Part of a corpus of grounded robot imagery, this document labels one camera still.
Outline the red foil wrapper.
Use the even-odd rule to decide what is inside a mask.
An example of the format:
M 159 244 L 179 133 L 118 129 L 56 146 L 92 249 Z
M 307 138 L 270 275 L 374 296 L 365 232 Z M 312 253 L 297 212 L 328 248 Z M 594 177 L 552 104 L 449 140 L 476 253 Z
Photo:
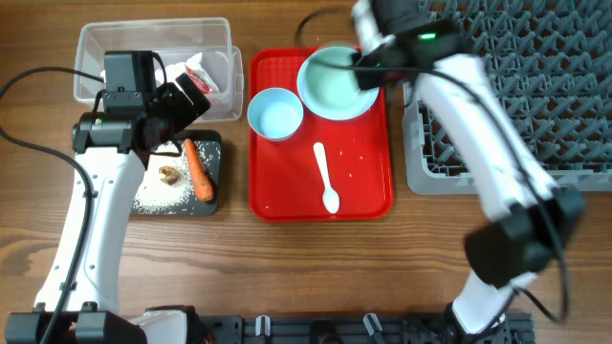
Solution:
M 202 92 L 203 95 L 210 94 L 212 89 L 209 87 L 207 82 L 195 71 L 185 65 L 186 74 L 195 86 Z

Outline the white napkin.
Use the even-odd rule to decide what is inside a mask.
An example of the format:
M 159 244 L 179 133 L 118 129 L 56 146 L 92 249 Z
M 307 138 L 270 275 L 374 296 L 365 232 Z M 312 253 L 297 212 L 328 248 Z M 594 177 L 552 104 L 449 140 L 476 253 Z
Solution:
M 186 62 L 178 62 L 174 64 L 170 64 L 163 69 L 158 69 L 155 72 L 156 80 L 160 83 L 164 82 L 164 75 L 167 76 L 168 81 L 172 81 L 176 83 L 176 79 L 182 75 L 186 74 L 185 65 L 187 65 L 190 69 L 198 73 L 209 85 L 212 89 L 211 94 L 220 94 L 221 91 L 217 84 L 213 81 L 209 73 L 202 67 L 202 53 L 197 53 L 190 57 Z

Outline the brown food scrap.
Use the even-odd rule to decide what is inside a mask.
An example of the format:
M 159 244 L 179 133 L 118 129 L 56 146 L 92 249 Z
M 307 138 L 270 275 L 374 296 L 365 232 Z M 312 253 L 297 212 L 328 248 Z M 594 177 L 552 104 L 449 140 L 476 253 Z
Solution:
M 162 166 L 158 172 L 161 182 L 167 185 L 173 185 L 181 178 L 181 173 L 171 166 Z

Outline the green bowl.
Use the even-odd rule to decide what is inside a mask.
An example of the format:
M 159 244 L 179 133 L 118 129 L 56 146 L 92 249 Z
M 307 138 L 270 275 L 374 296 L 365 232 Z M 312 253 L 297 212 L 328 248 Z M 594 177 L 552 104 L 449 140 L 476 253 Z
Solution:
M 302 64 L 297 88 L 311 111 L 352 111 L 363 104 L 366 92 L 358 86 L 354 72 L 347 70 L 356 52 L 346 46 L 331 46 L 319 49 Z

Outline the light blue plate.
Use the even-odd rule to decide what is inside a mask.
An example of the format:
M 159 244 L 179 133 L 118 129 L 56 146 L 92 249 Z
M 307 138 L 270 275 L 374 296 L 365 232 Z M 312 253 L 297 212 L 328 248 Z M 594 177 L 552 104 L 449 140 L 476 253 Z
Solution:
M 345 46 L 321 48 L 310 54 L 297 74 L 297 92 L 302 102 L 315 115 L 344 121 L 368 111 L 379 95 L 379 88 L 361 90 L 352 71 L 331 68 L 317 60 L 334 65 L 350 66 L 358 51 Z

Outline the orange carrot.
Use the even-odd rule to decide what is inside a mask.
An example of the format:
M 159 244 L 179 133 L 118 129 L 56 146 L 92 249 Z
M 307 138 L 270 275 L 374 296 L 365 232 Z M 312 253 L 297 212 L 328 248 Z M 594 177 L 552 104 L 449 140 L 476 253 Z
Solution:
M 191 139 L 185 139 L 184 148 L 186 151 L 186 160 L 194 195 L 201 202 L 211 202 L 215 197 L 214 188 L 212 186 L 212 182 L 208 178 L 207 173 L 200 163 L 200 158 L 194 141 Z

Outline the light blue bowl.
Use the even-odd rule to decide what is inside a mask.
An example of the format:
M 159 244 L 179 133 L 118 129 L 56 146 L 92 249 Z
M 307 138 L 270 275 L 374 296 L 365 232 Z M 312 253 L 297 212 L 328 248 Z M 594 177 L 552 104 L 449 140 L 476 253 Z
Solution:
M 298 130 L 304 119 L 303 104 L 292 91 L 268 88 L 251 99 L 247 119 L 259 137 L 270 141 L 286 140 Z

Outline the white plastic spoon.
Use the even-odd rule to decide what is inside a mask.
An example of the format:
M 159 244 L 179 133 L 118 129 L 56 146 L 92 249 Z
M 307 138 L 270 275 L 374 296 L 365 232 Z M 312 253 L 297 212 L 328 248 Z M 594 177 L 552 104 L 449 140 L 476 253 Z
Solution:
M 330 214 L 337 214 L 340 198 L 338 192 L 331 185 L 325 147 L 322 142 L 315 142 L 313 149 L 324 187 L 322 194 L 323 205 Z

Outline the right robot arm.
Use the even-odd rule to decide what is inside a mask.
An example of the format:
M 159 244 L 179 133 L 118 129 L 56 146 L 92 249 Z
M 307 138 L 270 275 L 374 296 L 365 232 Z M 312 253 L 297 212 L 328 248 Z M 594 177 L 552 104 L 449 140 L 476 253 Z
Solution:
M 430 21 L 414 1 L 359 1 L 352 22 L 361 45 L 353 59 L 369 90 L 407 79 L 436 116 L 475 180 L 488 223 L 468 235 L 470 275 L 448 305 L 444 337 L 472 343 L 500 330 L 508 307 L 557 262 L 566 320 L 570 278 L 566 245 L 584 201 L 536 160 L 492 90 L 483 59 L 447 19 Z

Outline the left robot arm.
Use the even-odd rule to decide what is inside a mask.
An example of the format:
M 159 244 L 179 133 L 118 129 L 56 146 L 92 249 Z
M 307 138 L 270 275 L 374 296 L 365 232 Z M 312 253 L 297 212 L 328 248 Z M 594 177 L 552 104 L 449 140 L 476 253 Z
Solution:
M 72 130 L 76 171 L 60 244 L 31 312 L 13 312 L 9 343 L 202 343 L 206 326 L 191 306 L 154 307 L 137 318 L 119 315 L 119 267 L 125 231 L 149 159 L 174 142 L 210 107 L 193 86 L 158 84 L 163 65 L 152 51 L 109 51 L 104 89 Z

